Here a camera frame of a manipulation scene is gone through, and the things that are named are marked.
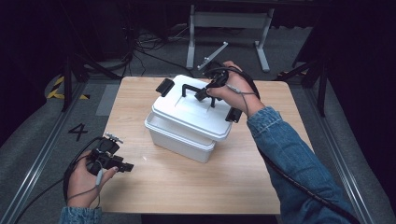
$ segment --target white plastic container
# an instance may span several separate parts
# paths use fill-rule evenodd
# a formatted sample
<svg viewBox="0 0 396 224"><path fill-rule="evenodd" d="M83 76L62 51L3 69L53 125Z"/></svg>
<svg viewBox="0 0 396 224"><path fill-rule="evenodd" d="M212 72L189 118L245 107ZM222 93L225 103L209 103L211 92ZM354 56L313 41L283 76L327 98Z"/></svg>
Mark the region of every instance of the white plastic container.
<svg viewBox="0 0 396 224"><path fill-rule="evenodd" d="M186 90L186 96L182 96L183 84L201 89L208 84L206 82L182 75L176 76L173 81L175 86L166 96L160 96L155 101L152 112L157 117L171 120L176 125L184 127L184 130L215 141L226 139L232 123L225 119L231 107L224 101L218 100L215 102L215 107L211 107L211 98L199 102L195 98L196 92L191 90Z"/></svg>
<svg viewBox="0 0 396 224"><path fill-rule="evenodd" d="M195 161L207 162L216 144L216 141L186 130L172 120L157 117L154 113L148 115L145 125L155 145Z"/></svg>

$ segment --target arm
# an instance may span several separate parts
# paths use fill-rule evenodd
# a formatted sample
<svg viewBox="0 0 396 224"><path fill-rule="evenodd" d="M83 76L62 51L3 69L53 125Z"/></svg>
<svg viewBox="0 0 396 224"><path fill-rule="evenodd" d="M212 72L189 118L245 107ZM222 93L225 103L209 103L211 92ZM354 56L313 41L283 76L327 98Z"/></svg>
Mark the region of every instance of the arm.
<svg viewBox="0 0 396 224"><path fill-rule="evenodd" d="M81 155L76 170L70 176L67 191L67 206L62 209L59 223L101 223L102 209L90 208L91 203L99 195L103 185L118 171L113 167L103 173L100 184L96 186L97 176L88 172L86 157L90 152Z"/></svg>
<svg viewBox="0 0 396 224"><path fill-rule="evenodd" d="M236 66L232 62L224 65ZM236 73L230 73L228 84L242 92L252 92L246 81ZM255 95L241 95L226 86L209 89L207 93L222 98L232 107L247 114L247 126L260 153L267 156L284 173L320 197L350 211L341 189L336 186L328 170L272 107L265 106ZM284 223L348 223L343 217L295 188L275 173L267 163L266 165L281 203Z"/></svg>

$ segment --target denim jacket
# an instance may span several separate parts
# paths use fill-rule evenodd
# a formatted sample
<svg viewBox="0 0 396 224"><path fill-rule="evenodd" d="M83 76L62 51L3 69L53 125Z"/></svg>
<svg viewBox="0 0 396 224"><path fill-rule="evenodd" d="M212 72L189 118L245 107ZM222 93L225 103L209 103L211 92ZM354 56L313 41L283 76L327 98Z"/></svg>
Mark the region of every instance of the denim jacket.
<svg viewBox="0 0 396 224"><path fill-rule="evenodd" d="M350 212L349 203L343 198L342 190L335 184L329 171L271 106L251 116L247 120L247 126L261 153L284 173L322 198ZM280 200L283 223L349 223L302 193L266 165ZM100 223L101 215L100 209L65 207L60 223Z"/></svg>

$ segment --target person's hand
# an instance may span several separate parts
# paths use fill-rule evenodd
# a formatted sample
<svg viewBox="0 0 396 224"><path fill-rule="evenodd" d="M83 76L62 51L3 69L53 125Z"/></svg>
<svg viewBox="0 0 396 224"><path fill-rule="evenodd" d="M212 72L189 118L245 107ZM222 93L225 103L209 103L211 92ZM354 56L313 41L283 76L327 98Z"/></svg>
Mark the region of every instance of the person's hand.
<svg viewBox="0 0 396 224"><path fill-rule="evenodd" d="M223 63L226 67L234 67L242 71L242 69L231 61ZM241 92L252 93L253 89L248 85L244 78L237 73L229 71L228 85L231 85ZM230 106L242 110L248 117L265 107L255 94L236 93L228 86L220 88L209 88L207 94L213 97L223 99Z"/></svg>
<svg viewBox="0 0 396 224"><path fill-rule="evenodd" d="M70 200L67 201L67 206L90 207L91 203L98 196L102 186L118 171L118 167L113 167L105 171L103 173L100 185L95 188L96 175L92 175L90 172L88 172L86 165L87 156L89 154L90 151L87 151L80 156L82 159L77 163L75 171L70 176L69 188L67 191L67 197Z"/></svg>

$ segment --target black cable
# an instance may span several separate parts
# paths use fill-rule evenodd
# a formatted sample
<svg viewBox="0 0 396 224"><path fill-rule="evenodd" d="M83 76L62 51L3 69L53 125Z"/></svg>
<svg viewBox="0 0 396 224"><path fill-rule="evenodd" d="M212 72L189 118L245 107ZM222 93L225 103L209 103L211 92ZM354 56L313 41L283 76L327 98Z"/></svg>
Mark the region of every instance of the black cable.
<svg viewBox="0 0 396 224"><path fill-rule="evenodd" d="M334 211L335 213L339 214L340 216L346 218L350 223L352 224L360 224L360 222L354 217L352 216L350 213L348 213L348 211L346 211L345 209L341 208L340 206L331 203L329 201L327 201L326 199L320 197L319 195L317 195L316 193L312 192L311 190L307 189L305 186L301 185L299 182L297 182L296 180L294 180L293 178L291 178L290 176L286 175L276 164L274 164L260 149L259 147L257 147L257 149L259 150L260 154L262 155L262 158L264 159L264 161L271 167L274 169L274 171L279 174L280 176L282 176L283 178L285 178L289 183L291 183L294 187L296 187L297 189L299 189L300 191L304 192L305 194L307 194L308 196L310 196L311 198L313 198L314 200L316 200L317 202L323 204L324 206L328 207L330 210Z"/></svg>
<svg viewBox="0 0 396 224"><path fill-rule="evenodd" d="M80 160L86 158L86 157L88 157L88 156L85 156L85 157L82 157L82 158L78 159L78 162L79 162ZM101 166L101 170L102 170L102 169L103 169L102 163L99 162L99 161L97 161L97 162L98 162L99 165ZM83 195L83 194L89 193L89 192L91 192L91 191L93 191L93 190L95 190L95 189L98 191L98 196L99 196L99 202L98 202L98 204L96 205L95 209L99 208L99 205L100 205L100 193L99 193L100 190L99 190L99 185L95 185L92 189L88 189L88 190L86 190L86 191L83 191L83 192L81 192L81 193L78 193L78 194L75 194L75 195L73 195L73 196L68 197L68 198L67 198L67 201L66 201L66 204L68 204L68 202L69 202L71 199L74 199L74 198L76 198L76 197L78 197L78 196L81 196L81 195Z"/></svg>
<svg viewBox="0 0 396 224"><path fill-rule="evenodd" d="M189 27L186 27L186 28L182 29L181 31L178 31L178 33L176 35L168 36L166 40L160 39L159 37L156 37L152 33L143 33L143 34L140 34L139 37L136 39L136 45L138 45L138 47L144 51L161 49L162 47L164 47L165 45L167 45L169 43L175 43L181 39L184 39L183 37L179 37L179 36L182 35L186 30L188 30L188 28ZM145 37L145 39L141 40L141 37L140 37L141 35L152 35L152 36L150 38ZM152 47L144 47L143 46L143 44L147 44L149 42L153 43Z"/></svg>
<svg viewBox="0 0 396 224"><path fill-rule="evenodd" d="M24 209L20 212L20 214L18 215L17 219L15 220L14 224L17 224L21 217L23 216L23 214L27 211L27 209L35 202L37 201L37 199L39 199L41 196L43 196L43 194L45 194L47 191L49 191L50 189L52 189L53 187L55 187L57 184L61 183L64 179L60 179L58 181L56 181L55 183L53 183L51 186L49 186L48 188L44 189L41 193L39 193L37 196L35 196L33 198L33 200L31 202L29 202Z"/></svg>
<svg viewBox="0 0 396 224"><path fill-rule="evenodd" d="M129 75L132 76L132 70L131 70L131 64L130 63L128 63L128 69L129 69Z"/></svg>
<svg viewBox="0 0 396 224"><path fill-rule="evenodd" d="M119 64L106 67L106 70L108 70L108 71L114 71L114 70L120 69L120 68L122 68L122 67L124 67L124 66L127 66L128 63L130 63L131 60L132 60L132 57L128 57L129 55L130 55L130 53L128 52L128 53L124 56L124 58L126 58L126 60L121 60L121 63L119 63ZM101 73L100 71L98 71L98 70L96 70L96 69L94 69L94 68L88 68L88 67L84 67L84 68L85 68L85 70L87 70L87 72L89 72L89 73L94 73L94 74Z"/></svg>
<svg viewBox="0 0 396 224"><path fill-rule="evenodd" d="M78 158L81 154L94 142L103 139L104 137L95 137L90 142L88 142L76 155L76 157L70 162L69 166L67 167L66 171L64 172L64 201L67 202L67 191L69 189L69 179L71 174L73 173L76 164L78 162Z"/></svg>
<svg viewBox="0 0 396 224"><path fill-rule="evenodd" d="M140 74L140 76L143 76L143 74L145 74L145 72L146 72L146 67L145 67L145 65L143 65L143 62L139 57L137 57L135 54L134 54L134 56L139 60L140 64L143 67L143 72Z"/></svg>
<svg viewBox="0 0 396 224"><path fill-rule="evenodd" d="M238 90L236 87L234 87L234 86L232 86L232 85L229 85L229 84L226 84L226 86L227 86L228 88L230 88L232 91L234 91L234 92L236 92L237 94L240 94L240 95L242 96L242 99L244 100L244 103L245 103L245 108L247 109L247 115L248 115L248 114L249 114L249 113L248 113L248 102L247 102L247 100L245 99L245 95L257 95L256 92L244 92L244 91L240 91L240 90Z"/></svg>
<svg viewBox="0 0 396 224"><path fill-rule="evenodd" d="M126 65L125 65L125 67L124 67L124 70L122 71L122 77L124 77L125 76L125 71L126 71Z"/></svg>
<svg viewBox="0 0 396 224"><path fill-rule="evenodd" d="M100 140L100 139L102 139L102 138L103 138L103 137L96 137L96 138L93 138L87 145L85 145L85 147L83 147L83 148L78 152L77 156L72 160L72 162L70 163L69 167L71 166L72 163L75 165L79 160L82 159L82 158L79 159L79 156L82 154L82 152L84 152L84 151L87 149L87 147L89 147L94 141ZM32 200L31 202L29 202L29 203L24 207L24 209L20 212L20 214L18 215L18 217L17 217L17 219L15 220L14 224L17 224L17 223L20 221L20 219L21 219L21 217L23 216L23 214L27 211L27 209L28 209L35 201L37 201L41 196L43 196L47 191L49 191L50 189L52 189L53 187L55 187L57 184L61 183L62 181L64 182L64 178L65 178L65 176L62 177L62 179L60 179L60 180L56 181L55 183L53 183L52 185L50 185L48 188L44 189L44 190L43 190L41 193L39 193L37 196L35 196L35 197L33 198L33 200Z"/></svg>
<svg viewBox="0 0 396 224"><path fill-rule="evenodd" d="M145 51L140 51L140 50L138 50L138 51L139 51L140 53L142 53L142 54L148 55L148 56L150 56L150 57L152 57L152 58L158 59L158 60L163 61L163 62L165 62L165 63L170 63L170 64L172 64L172 65L174 65L174 66L181 67L181 68L183 68L184 70L186 70L186 71L190 74L191 77L194 77L194 75L192 74L192 72L191 72L189 69L187 69L185 66L182 66L182 65L177 64L177 63L172 63L172 62L166 61L165 59L156 57L156 56L151 55L151 54L147 54Z"/></svg>
<svg viewBox="0 0 396 224"><path fill-rule="evenodd" d="M237 74L239 74L241 77L243 77L247 83L249 84L249 86L253 89L254 92L257 92L257 96L260 99L260 95L258 94L258 90L256 85L253 82L253 79L245 72L240 71L238 68L236 67L218 67L218 68L212 68L212 69L208 69L207 71L204 72L204 74L206 73L215 73L215 72L220 72L220 71L233 71ZM285 174L276 164L274 164L260 149L259 147L257 147L260 154L262 155L262 158L264 159L264 161L270 165L271 168L274 169L274 171L279 174L280 176L282 176L283 178L285 178L288 182L290 182L295 188L299 189L300 191L302 191L303 193L307 194L309 197L313 198L314 200L316 200L317 202L323 204L324 206L328 207L329 209L331 209L332 211L334 211L335 213L339 214L340 216L346 218L350 223L352 224L359 224L360 222L354 217L352 216L350 213L348 213L348 211L346 211L345 209L341 208L340 206L331 203L329 201L327 201L326 199L320 197L319 195L317 195L316 193L312 192L310 189L308 189L307 187L301 185L299 182L295 181L293 178L291 178L290 176L288 176L287 174Z"/></svg>

